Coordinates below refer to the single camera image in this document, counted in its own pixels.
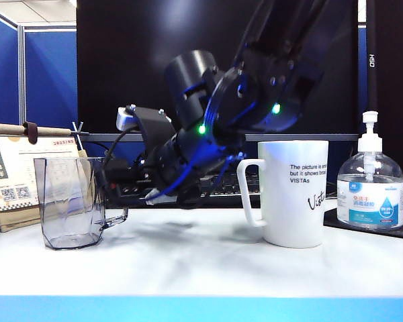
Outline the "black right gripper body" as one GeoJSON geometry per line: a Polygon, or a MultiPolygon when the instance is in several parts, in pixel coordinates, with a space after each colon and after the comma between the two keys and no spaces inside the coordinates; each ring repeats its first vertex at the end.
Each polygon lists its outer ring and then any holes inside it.
{"type": "Polygon", "coordinates": [[[199,188],[200,178],[236,158],[245,141],[232,131],[179,130],[142,132],[147,157],[143,171],[152,177],[153,189],[145,196],[148,205],[175,202],[189,189],[199,188]]]}

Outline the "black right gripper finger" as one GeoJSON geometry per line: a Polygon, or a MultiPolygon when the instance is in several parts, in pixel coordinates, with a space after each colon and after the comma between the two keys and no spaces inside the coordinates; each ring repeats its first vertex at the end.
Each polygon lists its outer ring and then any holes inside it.
{"type": "Polygon", "coordinates": [[[111,159],[103,166],[108,180],[126,180],[130,178],[130,167],[126,159],[111,159]]]}
{"type": "Polygon", "coordinates": [[[119,201],[128,201],[132,199],[144,198],[148,193],[148,188],[145,186],[138,186],[132,183],[113,182],[110,184],[113,195],[119,201]]]}

